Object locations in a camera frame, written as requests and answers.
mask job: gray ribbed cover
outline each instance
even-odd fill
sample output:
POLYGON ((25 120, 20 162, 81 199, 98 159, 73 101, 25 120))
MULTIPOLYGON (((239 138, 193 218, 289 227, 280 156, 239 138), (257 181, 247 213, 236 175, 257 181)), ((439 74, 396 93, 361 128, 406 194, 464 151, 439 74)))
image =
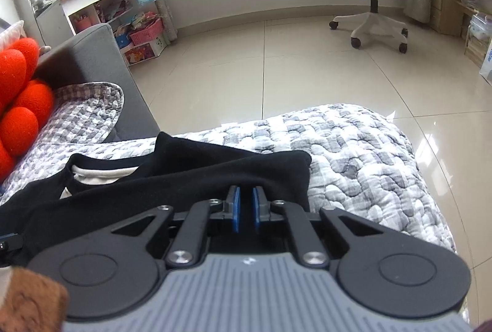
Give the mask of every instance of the gray ribbed cover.
POLYGON ((429 321, 378 315, 348 298, 331 275, 290 253, 208 255, 171 272, 138 309, 111 320, 66 323, 64 332, 468 332, 456 313, 429 321))

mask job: beige floor tile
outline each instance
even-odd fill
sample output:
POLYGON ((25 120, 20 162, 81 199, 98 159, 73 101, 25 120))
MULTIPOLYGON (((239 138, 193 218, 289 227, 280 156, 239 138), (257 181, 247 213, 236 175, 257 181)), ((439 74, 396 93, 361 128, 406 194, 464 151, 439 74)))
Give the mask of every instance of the beige floor tile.
POLYGON ((147 105, 150 105, 162 90, 187 48, 188 42, 185 40, 173 42, 159 57, 130 66, 131 74, 147 105))
POLYGON ((150 106, 169 134, 261 119, 263 58, 178 66, 150 106))
POLYGON ((265 58, 264 118, 331 103, 360 104, 395 118, 411 115, 364 51, 265 58))
POLYGON ((181 56, 187 66, 221 64, 241 58, 263 57, 263 22, 244 24, 244 29, 223 28, 189 36, 181 56))
POLYGON ((364 46, 412 114, 492 110, 492 87, 462 54, 463 41, 416 28, 410 31, 405 55, 392 47, 389 37, 364 46))
POLYGON ((417 122, 451 187, 473 264, 479 265, 492 257, 492 112, 419 117, 417 122))
POLYGON ((474 269, 477 280, 480 323, 492 319, 492 259, 474 269))
POLYGON ((328 58, 331 52, 354 50, 350 32, 331 30, 329 20, 265 26, 265 58, 293 54, 328 58))
POLYGON ((479 317, 479 299, 477 290, 477 277, 475 270, 471 270, 471 286, 466 296, 468 304, 468 314, 470 317, 471 326, 478 326, 480 324, 479 317))
POLYGON ((446 176, 431 146, 414 118, 397 119, 394 123, 405 133, 410 143, 412 143, 420 172, 424 177, 430 195, 436 201, 437 206, 449 225, 458 254, 466 261, 469 268, 473 268, 468 237, 466 236, 458 207, 454 201, 446 176))

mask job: toy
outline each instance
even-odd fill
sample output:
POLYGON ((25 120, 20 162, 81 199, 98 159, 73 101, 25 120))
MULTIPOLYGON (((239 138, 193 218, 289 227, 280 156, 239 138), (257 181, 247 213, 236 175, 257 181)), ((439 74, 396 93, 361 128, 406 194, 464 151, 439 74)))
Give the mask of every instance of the toy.
POLYGON ((54 105, 51 88, 34 79, 38 43, 22 38, 0 52, 0 182, 34 143, 54 105))

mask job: silver screw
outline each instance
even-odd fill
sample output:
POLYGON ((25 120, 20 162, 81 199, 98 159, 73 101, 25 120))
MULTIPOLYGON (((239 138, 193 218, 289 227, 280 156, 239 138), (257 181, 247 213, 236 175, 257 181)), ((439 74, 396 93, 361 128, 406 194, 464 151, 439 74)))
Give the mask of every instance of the silver screw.
POLYGON ((167 259, 175 264, 186 264, 193 259, 193 256, 185 250, 176 250, 167 256, 167 259))
POLYGON ((303 255, 303 260, 312 266, 319 266, 326 261, 326 256, 319 251, 309 251, 303 255))

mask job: quilted blanket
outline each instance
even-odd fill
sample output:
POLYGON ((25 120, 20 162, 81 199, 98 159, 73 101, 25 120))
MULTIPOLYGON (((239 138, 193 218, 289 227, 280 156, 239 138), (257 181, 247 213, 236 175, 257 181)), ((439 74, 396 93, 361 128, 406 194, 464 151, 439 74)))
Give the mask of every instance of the quilted blanket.
MULTIPOLYGON (((393 123, 366 108, 332 104, 179 137, 257 153, 307 151, 312 157, 311 211, 336 206, 456 251, 408 138, 393 123)), ((43 139, 4 182, 0 204, 32 180, 58 172, 73 153, 116 159, 147 154, 154 143, 155 138, 95 144, 43 139)))
POLYGON ((57 89, 55 111, 33 146, 3 182, 0 205, 31 180, 58 172, 58 162, 65 164, 66 155, 73 153, 77 144, 94 148, 92 145, 104 141, 117 123, 123 103, 123 91, 114 83, 89 82, 57 89), (53 151, 60 156, 51 156, 53 151))

